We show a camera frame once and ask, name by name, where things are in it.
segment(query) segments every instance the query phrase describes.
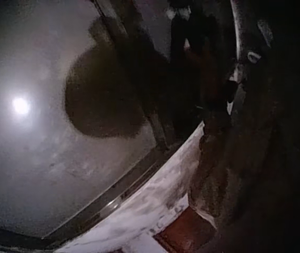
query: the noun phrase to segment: dark pants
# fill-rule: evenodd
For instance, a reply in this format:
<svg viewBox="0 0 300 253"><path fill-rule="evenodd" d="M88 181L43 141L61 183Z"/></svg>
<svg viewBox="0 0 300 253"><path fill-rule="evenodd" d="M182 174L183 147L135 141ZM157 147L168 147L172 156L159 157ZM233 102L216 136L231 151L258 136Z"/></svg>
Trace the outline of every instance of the dark pants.
<svg viewBox="0 0 300 253"><path fill-rule="evenodd" d="M178 15L171 22L171 62L176 63L184 59L184 44L188 40L191 50L200 55L204 45L204 36L196 18L191 15L187 21Z"/></svg>

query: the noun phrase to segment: metal surface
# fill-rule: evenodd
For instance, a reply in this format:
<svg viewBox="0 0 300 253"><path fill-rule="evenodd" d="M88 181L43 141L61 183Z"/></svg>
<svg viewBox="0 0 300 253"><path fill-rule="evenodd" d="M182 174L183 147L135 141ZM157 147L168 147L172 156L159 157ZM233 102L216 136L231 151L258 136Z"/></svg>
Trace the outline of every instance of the metal surface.
<svg viewBox="0 0 300 253"><path fill-rule="evenodd" d="M86 1L0 1L0 228L49 234L156 145L88 32L97 17Z"/></svg>

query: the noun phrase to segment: person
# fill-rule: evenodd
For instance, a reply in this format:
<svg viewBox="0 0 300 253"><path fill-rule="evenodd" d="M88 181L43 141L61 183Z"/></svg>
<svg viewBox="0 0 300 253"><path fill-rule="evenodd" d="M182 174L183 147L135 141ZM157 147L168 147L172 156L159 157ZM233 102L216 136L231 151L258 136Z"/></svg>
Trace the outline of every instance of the person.
<svg viewBox="0 0 300 253"><path fill-rule="evenodd" d="M174 64L185 58L184 45L187 40L193 53L201 55L205 38L212 43L217 33L214 16L205 16L203 9L193 0L169 0L167 16L171 21L170 58Z"/></svg>

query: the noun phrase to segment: person's leg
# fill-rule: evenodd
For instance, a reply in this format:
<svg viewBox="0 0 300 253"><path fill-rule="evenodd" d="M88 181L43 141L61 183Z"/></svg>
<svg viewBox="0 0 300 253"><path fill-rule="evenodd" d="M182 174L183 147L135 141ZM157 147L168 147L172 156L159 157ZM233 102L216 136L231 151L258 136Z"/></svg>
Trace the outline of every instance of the person's leg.
<svg viewBox="0 0 300 253"><path fill-rule="evenodd" d="M185 57L184 44L186 40L187 21L176 16L171 22L171 47L170 60L171 63L177 64Z"/></svg>

